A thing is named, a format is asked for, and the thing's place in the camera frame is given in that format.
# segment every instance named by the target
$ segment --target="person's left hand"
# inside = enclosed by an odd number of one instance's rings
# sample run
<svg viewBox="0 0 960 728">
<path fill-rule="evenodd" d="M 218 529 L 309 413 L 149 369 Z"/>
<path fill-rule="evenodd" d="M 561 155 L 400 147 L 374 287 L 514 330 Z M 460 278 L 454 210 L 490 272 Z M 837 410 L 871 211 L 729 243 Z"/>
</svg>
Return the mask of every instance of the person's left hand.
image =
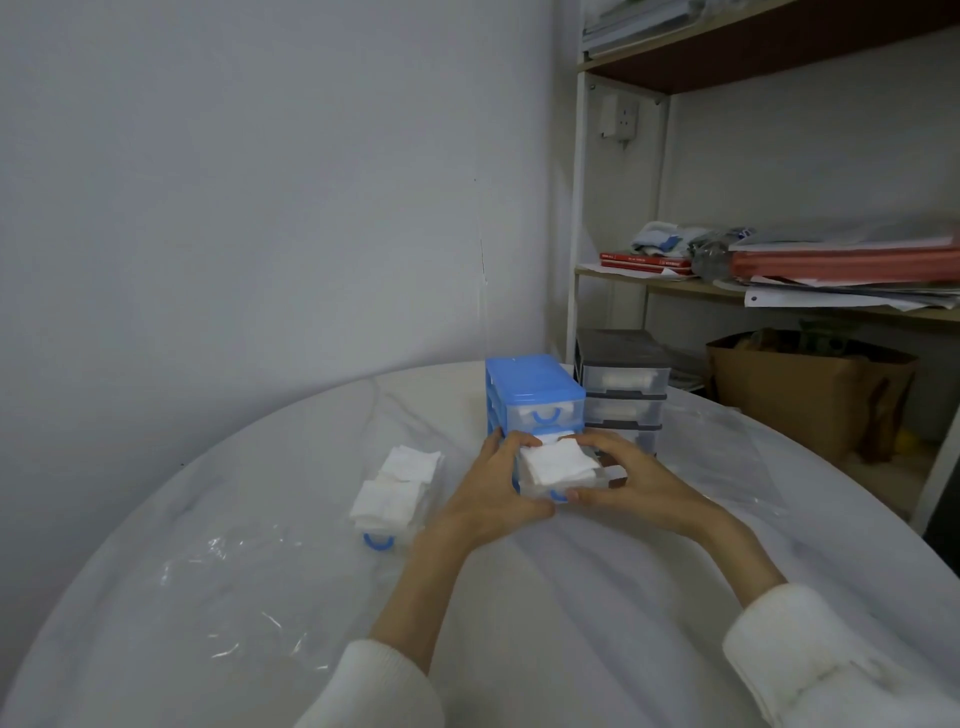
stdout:
<svg viewBox="0 0 960 728">
<path fill-rule="evenodd" d="M 540 440 L 525 432 L 511 432 L 501 444 L 501 437 L 498 428 L 484 441 L 460 487 L 428 531 L 442 531 L 473 550 L 527 523 L 553 516 L 556 509 L 551 501 L 521 496 L 512 482 L 517 452 L 539 447 Z"/>
</svg>

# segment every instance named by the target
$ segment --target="drawer handle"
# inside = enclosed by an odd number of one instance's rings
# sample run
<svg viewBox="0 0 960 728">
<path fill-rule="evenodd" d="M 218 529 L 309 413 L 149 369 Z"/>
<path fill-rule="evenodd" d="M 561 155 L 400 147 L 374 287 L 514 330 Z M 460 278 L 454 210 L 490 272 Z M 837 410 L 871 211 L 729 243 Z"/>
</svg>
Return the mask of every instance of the drawer handle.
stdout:
<svg viewBox="0 0 960 728">
<path fill-rule="evenodd" d="M 394 537 L 391 536 L 386 540 L 386 542 L 379 544 L 370 537 L 369 533 L 365 533 L 363 535 L 363 543 L 372 548 L 374 551 L 386 551 L 388 548 L 394 545 Z"/>
<path fill-rule="evenodd" d="M 551 417 L 549 420 L 545 420 L 545 419 L 542 418 L 540 415 L 538 415 L 536 412 L 534 412 L 533 415 L 534 415 L 534 420 L 537 421 L 537 424 L 538 424 L 538 425 L 552 425 L 552 424 L 554 424 L 555 422 L 557 422 L 557 420 L 560 419 L 560 413 L 561 413 L 561 412 L 563 412 L 563 410 L 562 410 L 560 407 L 557 407 L 557 411 L 553 413 L 553 417 Z"/>
</svg>

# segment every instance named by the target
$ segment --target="white sleeve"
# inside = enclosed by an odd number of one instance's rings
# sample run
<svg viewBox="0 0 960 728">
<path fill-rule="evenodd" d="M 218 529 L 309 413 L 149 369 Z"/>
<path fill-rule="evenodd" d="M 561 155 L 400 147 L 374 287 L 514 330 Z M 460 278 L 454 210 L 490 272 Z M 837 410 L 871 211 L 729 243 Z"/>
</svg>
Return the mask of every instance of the white sleeve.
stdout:
<svg viewBox="0 0 960 728">
<path fill-rule="evenodd" d="M 773 725 L 960 725 L 960 704 L 873 649 L 799 584 L 751 604 L 723 649 Z"/>
<path fill-rule="evenodd" d="M 420 668 L 385 644 L 350 643 L 296 728 L 443 728 L 440 698 Z"/>
</svg>

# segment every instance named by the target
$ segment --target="forearm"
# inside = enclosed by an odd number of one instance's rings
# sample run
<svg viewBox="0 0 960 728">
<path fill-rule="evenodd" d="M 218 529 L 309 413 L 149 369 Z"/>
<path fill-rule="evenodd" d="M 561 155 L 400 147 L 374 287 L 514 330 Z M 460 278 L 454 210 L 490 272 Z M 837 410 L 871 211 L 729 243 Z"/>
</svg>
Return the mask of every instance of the forearm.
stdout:
<svg viewBox="0 0 960 728">
<path fill-rule="evenodd" d="M 726 511 L 699 529 L 695 540 L 723 573 L 744 608 L 786 579 L 753 530 Z"/>
<path fill-rule="evenodd" d="M 448 529 L 423 531 L 370 639 L 392 647 L 427 674 L 446 607 L 469 552 L 467 541 Z"/>
</svg>

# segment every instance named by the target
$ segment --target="round table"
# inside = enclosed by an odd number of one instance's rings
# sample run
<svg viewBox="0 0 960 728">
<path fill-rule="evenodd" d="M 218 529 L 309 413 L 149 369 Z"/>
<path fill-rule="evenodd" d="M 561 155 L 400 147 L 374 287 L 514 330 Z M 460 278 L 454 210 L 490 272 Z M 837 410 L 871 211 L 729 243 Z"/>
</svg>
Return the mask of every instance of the round table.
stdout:
<svg viewBox="0 0 960 728">
<path fill-rule="evenodd" d="M 779 495 L 733 510 L 787 578 L 960 696 L 960 580 L 905 523 L 763 425 L 679 391 L 670 407 L 739 417 Z M 665 421 L 661 448 L 696 460 L 690 431 Z M 446 455 L 449 490 L 485 432 L 484 366 L 469 362 L 362 379 L 226 439 L 86 564 L 0 725 L 292 725 L 402 566 L 350 527 L 363 477 L 408 445 Z M 760 726 L 720 649 L 738 614 L 696 545 L 564 507 L 470 557 L 431 681 L 451 726 Z"/>
</svg>

